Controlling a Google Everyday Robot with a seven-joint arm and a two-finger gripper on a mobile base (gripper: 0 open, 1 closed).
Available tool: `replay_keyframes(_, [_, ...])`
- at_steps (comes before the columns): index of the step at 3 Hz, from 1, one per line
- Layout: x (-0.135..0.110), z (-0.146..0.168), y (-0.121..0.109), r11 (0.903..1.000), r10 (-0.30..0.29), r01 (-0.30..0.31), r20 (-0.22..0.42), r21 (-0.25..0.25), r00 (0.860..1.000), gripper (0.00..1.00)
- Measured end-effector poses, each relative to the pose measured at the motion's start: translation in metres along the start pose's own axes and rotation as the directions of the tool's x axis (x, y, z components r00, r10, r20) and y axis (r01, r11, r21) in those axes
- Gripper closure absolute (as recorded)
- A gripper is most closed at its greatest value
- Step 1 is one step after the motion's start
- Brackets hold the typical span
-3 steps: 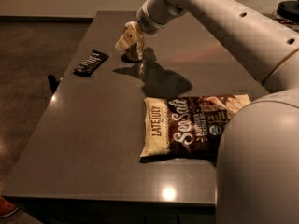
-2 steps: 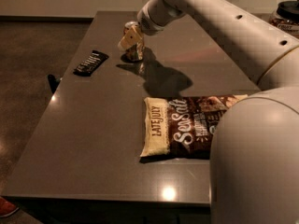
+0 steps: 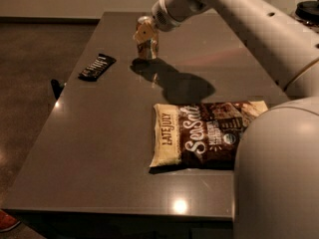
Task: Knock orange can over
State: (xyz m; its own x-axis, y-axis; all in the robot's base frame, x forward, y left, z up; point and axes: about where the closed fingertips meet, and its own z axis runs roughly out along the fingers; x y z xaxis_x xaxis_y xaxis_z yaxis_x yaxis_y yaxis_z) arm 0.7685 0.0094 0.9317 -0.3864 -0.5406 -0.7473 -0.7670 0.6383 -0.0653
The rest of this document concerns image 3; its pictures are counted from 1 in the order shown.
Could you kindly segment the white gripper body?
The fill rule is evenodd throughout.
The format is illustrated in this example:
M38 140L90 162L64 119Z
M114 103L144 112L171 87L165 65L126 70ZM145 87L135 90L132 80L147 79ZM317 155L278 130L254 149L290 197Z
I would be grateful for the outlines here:
M152 16L159 30L169 32L202 11L203 4L197 0L159 0L152 8Z

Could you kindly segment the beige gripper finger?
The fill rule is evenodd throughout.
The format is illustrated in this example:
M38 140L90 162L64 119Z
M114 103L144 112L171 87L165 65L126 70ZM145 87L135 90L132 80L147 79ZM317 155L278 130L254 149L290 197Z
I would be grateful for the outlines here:
M157 31L154 28L152 22L144 21L141 25L138 26L138 29L134 34L134 40L139 45L153 38L156 35L156 33Z

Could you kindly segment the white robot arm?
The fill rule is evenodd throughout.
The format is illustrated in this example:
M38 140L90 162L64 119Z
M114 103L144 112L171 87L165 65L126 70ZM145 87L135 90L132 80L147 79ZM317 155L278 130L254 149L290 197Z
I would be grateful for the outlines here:
M159 0L152 16L169 31L208 9L276 92L237 151L232 226L194 228L189 239L319 239L318 36L263 0Z

